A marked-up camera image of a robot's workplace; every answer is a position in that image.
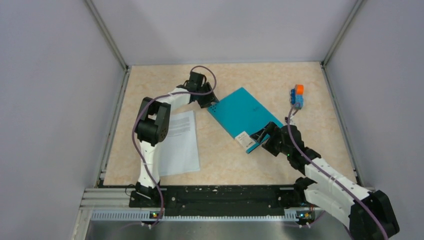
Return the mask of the teal folder black inside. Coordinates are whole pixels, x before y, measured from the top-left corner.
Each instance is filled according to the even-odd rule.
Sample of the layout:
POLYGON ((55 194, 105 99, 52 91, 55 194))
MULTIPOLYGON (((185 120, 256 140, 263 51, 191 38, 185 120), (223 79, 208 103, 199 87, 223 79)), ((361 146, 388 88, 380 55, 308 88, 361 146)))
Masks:
POLYGON ((262 130, 269 122, 278 127, 284 125, 243 87, 207 110, 247 154, 260 145, 250 138, 252 134, 262 130))

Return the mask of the white printed paper stack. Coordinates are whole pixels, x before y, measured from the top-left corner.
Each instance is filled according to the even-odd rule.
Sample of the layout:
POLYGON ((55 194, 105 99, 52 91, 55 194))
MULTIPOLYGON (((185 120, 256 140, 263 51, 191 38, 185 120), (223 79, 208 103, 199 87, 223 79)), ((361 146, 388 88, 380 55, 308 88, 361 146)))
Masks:
POLYGON ((172 115, 169 130, 159 151, 160 177, 200 170, 200 159, 193 110, 172 115))

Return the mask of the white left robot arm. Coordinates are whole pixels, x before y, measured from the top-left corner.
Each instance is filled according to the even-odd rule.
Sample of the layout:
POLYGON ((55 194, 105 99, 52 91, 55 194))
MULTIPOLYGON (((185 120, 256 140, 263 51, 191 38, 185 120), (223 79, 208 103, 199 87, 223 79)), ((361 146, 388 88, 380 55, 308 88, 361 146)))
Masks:
POLYGON ((214 94, 216 85, 208 82, 204 74, 191 70, 189 78, 172 91, 142 100, 132 129, 132 141, 141 161, 135 192, 147 206, 154 207, 160 202, 159 151, 168 135, 172 111, 193 102, 202 109, 218 103, 214 94))

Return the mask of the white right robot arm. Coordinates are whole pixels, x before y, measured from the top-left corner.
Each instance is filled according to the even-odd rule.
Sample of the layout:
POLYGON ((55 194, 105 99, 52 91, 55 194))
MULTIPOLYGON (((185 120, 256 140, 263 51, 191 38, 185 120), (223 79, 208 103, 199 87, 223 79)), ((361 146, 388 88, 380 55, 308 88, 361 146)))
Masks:
POLYGON ((286 155, 304 176, 295 183, 293 200, 315 205, 341 222, 353 240, 388 240, 400 232, 389 197, 371 191, 339 173, 315 150, 305 146, 295 125, 269 122, 250 139, 274 155, 286 155))

